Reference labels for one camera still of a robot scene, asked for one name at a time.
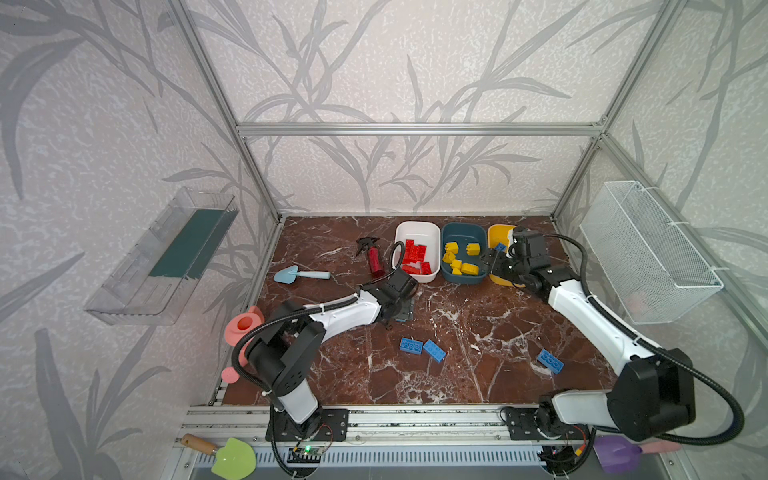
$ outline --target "dark blue bin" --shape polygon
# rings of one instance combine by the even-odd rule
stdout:
[[[461,283],[462,285],[477,285],[482,282],[488,275],[488,271],[485,269],[485,265],[480,262],[480,256],[485,249],[488,248],[487,233],[483,227],[474,225],[473,223],[448,223],[440,232],[440,245],[442,246],[442,252],[445,253],[445,244],[456,242],[458,243],[458,253],[456,259],[462,262],[471,263],[477,265],[480,269],[480,274],[474,275],[454,275],[451,266],[442,261],[442,255],[440,256],[440,271],[446,280],[453,283]],[[476,257],[470,257],[467,255],[467,245],[469,243],[480,244],[480,255]]]

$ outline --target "green shovel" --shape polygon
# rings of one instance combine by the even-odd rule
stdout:
[[[242,480],[256,469],[256,454],[253,453],[253,448],[242,440],[229,439],[225,446],[219,447],[187,433],[181,437],[181,445],[205,455],[215,455],[216,463],[211,472],[227,480]]]

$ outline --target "green mat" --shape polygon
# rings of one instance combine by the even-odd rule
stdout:
[[[236,216],[236,211],[196,210],[149,276],[200,279]]]

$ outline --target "wallpapered back wall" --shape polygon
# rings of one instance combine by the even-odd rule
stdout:
[[[273,227],[164,2],[0,10],[0,478],[158,478]],[[87,298],[182,186],[240,208],[174,326]]]
[[[239,122],[590,122],[600,120],[662,1],[187,4]],[[280,209],[314,214],[542,211],[586,144],[249,142]]]
[[[675,204],[763,306],[768,301],[768,2],[689,1],[613,132],[634,161]],[[578,224],[603,182],[624,180],[598,156],[558,223]],[[590,284],[621,308],[597,263]],[[711,297],[679,320],[640,326],[729,389],[746,427],[718,447],[686,447],[702,480],[764,478],[768,470],[768,357]],[[700,383],[697,421],[684,434],[709,435],[730,424],[727,406]]]

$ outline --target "light blue toy shovel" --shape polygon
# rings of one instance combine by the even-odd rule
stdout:
[[[331,277],[331,272],[300,272],[299,266],[294,265],[275,273],[275,281],[278,283],[293,283],[296,281],[297,276],[328,280]]]

